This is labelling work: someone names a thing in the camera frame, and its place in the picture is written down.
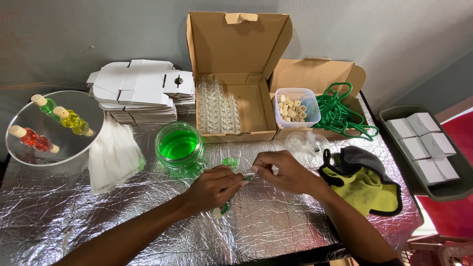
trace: gray wall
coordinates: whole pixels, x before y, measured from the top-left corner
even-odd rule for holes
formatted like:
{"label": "gray wall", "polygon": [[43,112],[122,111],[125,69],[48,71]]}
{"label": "gray wall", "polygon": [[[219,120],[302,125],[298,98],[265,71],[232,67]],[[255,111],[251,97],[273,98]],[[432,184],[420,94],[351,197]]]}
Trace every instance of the gray wall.
{"label": "gray wall", "polygon": [[456,61],[396,104],[422,104],[438,114],[473,96],[473,52]]}
{"label": "gray wall", "polygon": [[[291,14],[284,58],[356,62],[368,74],[363,91],[374,110],[473,49],[471,0],[2,0],[0,133],[41,85],[34,82],[83,88],[104,64],[136,58],[190,70],[190,10]],[[17,84],[29,88],[5,87]]]}

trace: silver foil surface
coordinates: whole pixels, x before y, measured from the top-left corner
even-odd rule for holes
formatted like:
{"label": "silver foil surface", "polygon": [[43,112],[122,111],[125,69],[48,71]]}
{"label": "silver foil surface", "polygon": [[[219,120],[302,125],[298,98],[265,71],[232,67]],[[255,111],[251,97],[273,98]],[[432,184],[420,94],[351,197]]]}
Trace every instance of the silver foil surface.
{"label": "silver foil surface", "polygon": [[[373,120],[364,107],[368,123]],[[192,121],[192,116],[181,117]],[[104,195],[91,195],[87,158],[68,165],[42,168],[12,160],[0,190],[0,265],[50,265],[80,244],[184,192],[191,180],[175,181],[157,164],[157,127],[135,128],[134,135],[147,159],[145,169],[123,186]],[[334,150],[356,145],[376,154],[386,172],[402,187],[403,210],[394,217],[369,214],[369,221],[394,246],[404,244],[422,219],[381,136],[331,141]],[[222,158],[240,159],[239,170],[249,174],[261,151],[285,149],[284,140],[207,144],[206,164]],[[316,173],[322,158],[298,159]],[[269,258],[337,244],[328,218],[307,195],[278,191],[259,178],[230,199],[222,219],[209,213],[178,222],[157,237],[129,265],[225,265]],[[343,249],[326,260],[346,256]]]}

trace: glass jar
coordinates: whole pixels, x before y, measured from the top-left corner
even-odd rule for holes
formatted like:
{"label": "glass jar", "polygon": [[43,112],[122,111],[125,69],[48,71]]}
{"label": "glass jar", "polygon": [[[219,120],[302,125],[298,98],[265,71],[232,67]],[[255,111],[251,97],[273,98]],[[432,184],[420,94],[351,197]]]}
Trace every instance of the glass jar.
{"label": "glass jar", "polygon": [[157,134],[158,160],[173,178],[195,178],[203,172],[204,145],[197,129],[186,122],[171,122]]}

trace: hand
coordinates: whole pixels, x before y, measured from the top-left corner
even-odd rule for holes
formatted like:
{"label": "hand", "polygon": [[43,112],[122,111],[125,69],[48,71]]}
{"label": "hand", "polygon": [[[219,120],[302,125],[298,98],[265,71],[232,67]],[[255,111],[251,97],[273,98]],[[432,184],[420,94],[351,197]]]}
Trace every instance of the hand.
{"label": "hand", "polygon": [[[273,165],[279,168],[277,175],[272,171]],[[321,177],[303,167],[288,151],[260,152],[251,170],[278,189],[309,194],[316,200],[326,195],[327,189],[331,189]]]}
{"label": "hand", "polygon": [[243,181],[243,178],[242,174],[234,174],[226,165],[205,170],[183,193],[186,198],[186,210],[192,216],[223,206],[233,194],[248,183]]}

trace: stack of flat boxes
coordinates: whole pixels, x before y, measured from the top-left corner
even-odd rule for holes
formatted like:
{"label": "stack of flat boxes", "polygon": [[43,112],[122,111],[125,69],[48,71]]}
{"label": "stack of flat boxes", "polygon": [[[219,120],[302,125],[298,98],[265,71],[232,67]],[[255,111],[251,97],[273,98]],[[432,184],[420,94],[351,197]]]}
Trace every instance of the stack of flat boxes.
{"label": "stack of flat boxes", "polygon": [[387,121],[404,152],[426,185],[459,179],[448,161],[456,154],[429,113]]}

